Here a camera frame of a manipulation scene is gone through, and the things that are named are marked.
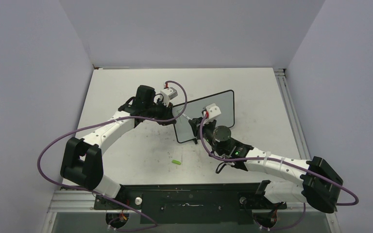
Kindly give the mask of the black framed small whiteboard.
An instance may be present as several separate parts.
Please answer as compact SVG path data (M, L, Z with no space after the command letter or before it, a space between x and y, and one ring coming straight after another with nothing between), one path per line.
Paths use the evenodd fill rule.
M221 115L216 118L217 126L233 127L235 124L235 93L233 90L226 90L216 94L201 97L195 100L189 100L187 103L180 103L173 107L173 115L177 116L186 105L183 115L190 118L199 118L202 116L204 108L215 103L220 107ZM194 139L191 126L184 116L177 118L174 124L174 130L178 143L184 143Z

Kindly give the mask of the green marker cap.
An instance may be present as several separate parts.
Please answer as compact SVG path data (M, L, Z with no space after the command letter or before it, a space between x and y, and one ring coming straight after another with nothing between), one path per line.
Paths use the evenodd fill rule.
M173 164L176 164L176 165L181 165L182 162L178 161L178 160L172 160L171 161Z

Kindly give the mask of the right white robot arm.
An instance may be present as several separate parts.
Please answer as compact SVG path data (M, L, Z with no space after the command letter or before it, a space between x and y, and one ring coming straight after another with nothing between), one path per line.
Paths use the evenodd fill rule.
M311 160L292 159L262 151L231 136L216 121L201 125L203 118L188 121L192 132L201 140L208 155L231 167L244 171L263 172L280 178L268 181L255 195L258 206L267 208L279 202L306 202L318 211L331 214L338 206L342 178L318 156Z

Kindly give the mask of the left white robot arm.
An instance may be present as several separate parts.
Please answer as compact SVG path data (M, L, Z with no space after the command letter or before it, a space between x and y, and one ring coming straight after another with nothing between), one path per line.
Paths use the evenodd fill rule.
M121 185L113 181L103 170L102 154L126 132L134 129L146 118L159 121L160 125L174 124L171 100L178 93L173 87L165 86L159 93L155 89L140 85L136 95L129 98L110 119L83 138L72 137L66 143L61 176L82 188L106 196L113 209L125 204Z

